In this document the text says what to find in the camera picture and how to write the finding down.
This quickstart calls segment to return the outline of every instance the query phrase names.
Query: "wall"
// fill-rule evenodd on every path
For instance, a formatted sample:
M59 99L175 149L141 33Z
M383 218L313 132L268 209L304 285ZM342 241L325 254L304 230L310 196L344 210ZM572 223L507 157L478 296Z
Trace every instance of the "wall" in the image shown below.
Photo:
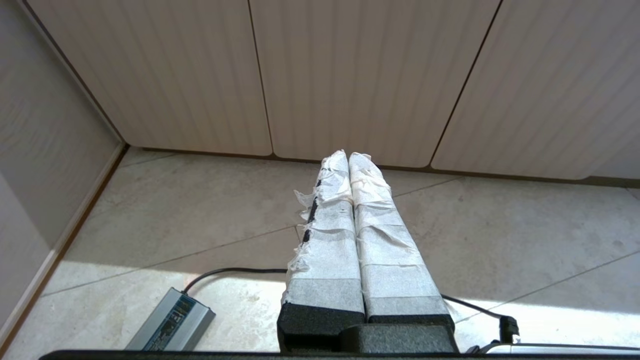
M0 0L0 343L122 144L13 0Z

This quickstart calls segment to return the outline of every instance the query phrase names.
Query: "power cord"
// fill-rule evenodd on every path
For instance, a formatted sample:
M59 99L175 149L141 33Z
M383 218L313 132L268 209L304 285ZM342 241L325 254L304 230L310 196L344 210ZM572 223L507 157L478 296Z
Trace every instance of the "power cord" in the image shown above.
M193 279L187 286L184 287L182 291L183 294L187 295L187 292L200 280L220 274L221 272L251 272L255 274L285 274L287 269L255 269L255 268L222 268L211 270L210 272L206 272L197 278ZM451 302L455 302L462 306L469 307L473 310L480 311L485 315L489 315L491 317L497 318L500 320L500 342L501 343L519 343L520 342L520 332L518 329L518 322L508 315L502 315L498 313L494 313L493 311L487 310L483 307L479 307L477 305L473 305L464 300L456 299L454 297L450 297L448 295L440 294L443 299Z
M184 287L184 290L182 291L182 293L187 295L187 292L189 292L189 289L191 289L198 281L204 279L205 277L209 277L211 275L216 275L216 274L220 274L221 272L229 272L229 271L252 272L252 273L255 273L255 274L273 274L273 273L286 274L287 269L252 269L252 268L222 268L222 269L215 269L215 270L211 270L210 272L206 272L206 273L198 276L197 278L193 279L187 286Z

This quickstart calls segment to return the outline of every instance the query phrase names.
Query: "label on power adapter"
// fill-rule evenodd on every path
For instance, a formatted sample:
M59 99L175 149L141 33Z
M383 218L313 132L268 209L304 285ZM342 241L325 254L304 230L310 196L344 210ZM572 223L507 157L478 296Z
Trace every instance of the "label on power adapter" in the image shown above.
M195 304L192 298L181 296L142 350L164 350Z

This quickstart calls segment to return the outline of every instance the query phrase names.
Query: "cabinet door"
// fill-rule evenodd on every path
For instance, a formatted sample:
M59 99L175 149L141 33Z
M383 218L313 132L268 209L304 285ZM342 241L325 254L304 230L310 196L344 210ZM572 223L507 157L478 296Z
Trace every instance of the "cabinet door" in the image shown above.
M640 136L631 140L592 175L640 179Z
M274 153L429 164L494 0L250 0Z
M582 179L640 134L640 2L505 0L432 166Z
M272 153L246 1L28 3L130 144Z

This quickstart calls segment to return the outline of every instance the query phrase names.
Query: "cable plug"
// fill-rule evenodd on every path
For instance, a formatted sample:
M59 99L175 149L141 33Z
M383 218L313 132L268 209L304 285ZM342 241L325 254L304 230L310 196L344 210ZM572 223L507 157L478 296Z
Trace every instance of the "cable plug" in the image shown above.
M503 344L520 343L518 322L511 316L500 316L500 342Z

